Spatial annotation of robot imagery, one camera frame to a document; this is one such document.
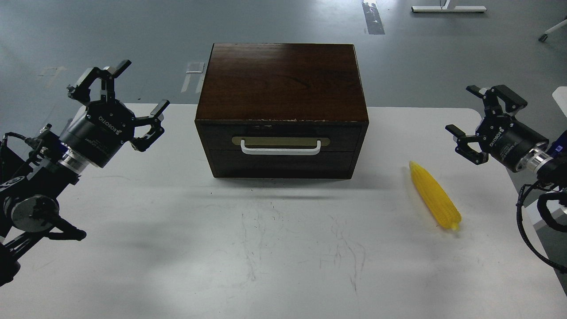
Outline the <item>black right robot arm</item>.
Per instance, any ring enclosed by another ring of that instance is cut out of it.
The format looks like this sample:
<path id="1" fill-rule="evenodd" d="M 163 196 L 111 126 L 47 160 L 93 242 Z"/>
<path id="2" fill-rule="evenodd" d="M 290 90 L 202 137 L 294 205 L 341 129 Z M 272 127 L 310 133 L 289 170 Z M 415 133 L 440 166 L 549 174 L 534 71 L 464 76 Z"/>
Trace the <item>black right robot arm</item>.
<path id="1" fill-rule="evenodd" d="M 505 85 L 487 89 L 471 85 L 466 90 L 482 99 L 485 117 L 474 135 L 466 135 L 453 124 L 446 126 L 455 137 L 456 153 L 475 165 L 493 157 L 512 172 L 527 169 L 542 184 L 559 187 L 559 193 L 539 199 L 537 209 L 549 227 L 566 232 L 566 226 L 556 222 L 547 208 L 549 200 L 566 204 L 566 136 L 562 135 L 548 149 L 547 138 L 516 119 L 527 102 Z"/>

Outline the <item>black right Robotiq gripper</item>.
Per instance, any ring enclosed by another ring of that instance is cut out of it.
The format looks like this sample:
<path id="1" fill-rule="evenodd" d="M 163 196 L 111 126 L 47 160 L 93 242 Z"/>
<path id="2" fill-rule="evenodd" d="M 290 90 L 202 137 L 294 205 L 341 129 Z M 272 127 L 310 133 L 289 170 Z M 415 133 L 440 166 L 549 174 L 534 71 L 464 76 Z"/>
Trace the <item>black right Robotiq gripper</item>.
<path id="1" fill-rule="evenodd" d="M 466 91 L 482 99 L 484 119 L 476 129 L 478 135 L 466 135 L 454 124 L 445 129 L 455 137 L 455 152 L 475 165 L 482 165 L 489 154 L 512 172 L 519 172 L 526 166 L 523 158 L 534 148 L 544 150 L 549 139 L 527 127 L 514 117 L 527 106 L 527 101 L 506 85 L 480 88 L 466 87 Z M 477 143 L 481 152 L 469 144 Z"/>

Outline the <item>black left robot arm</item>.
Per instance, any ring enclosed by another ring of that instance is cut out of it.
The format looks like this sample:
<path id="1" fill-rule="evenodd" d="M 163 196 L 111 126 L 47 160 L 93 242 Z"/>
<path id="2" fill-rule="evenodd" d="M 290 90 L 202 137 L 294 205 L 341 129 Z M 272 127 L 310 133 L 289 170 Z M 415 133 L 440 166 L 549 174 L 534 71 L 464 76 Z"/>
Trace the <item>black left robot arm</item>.
<path id="1" fill-rule="evenodd" d="M 69 86 L 85 111 L 58 136 L 45 125 L 38 135 L 7 132 L 1 139 L 1 284 L 20 270 L 19 258 L 43 238 L 81 241 L 86 232 L 59 214 L 58 196 L 89 165 L 105 167 L 125 143 L 145 152 L 162 134 L 163 100 L 147 117 L 116 98 L 115 80 L 131 65 L 87 69 Z"/>

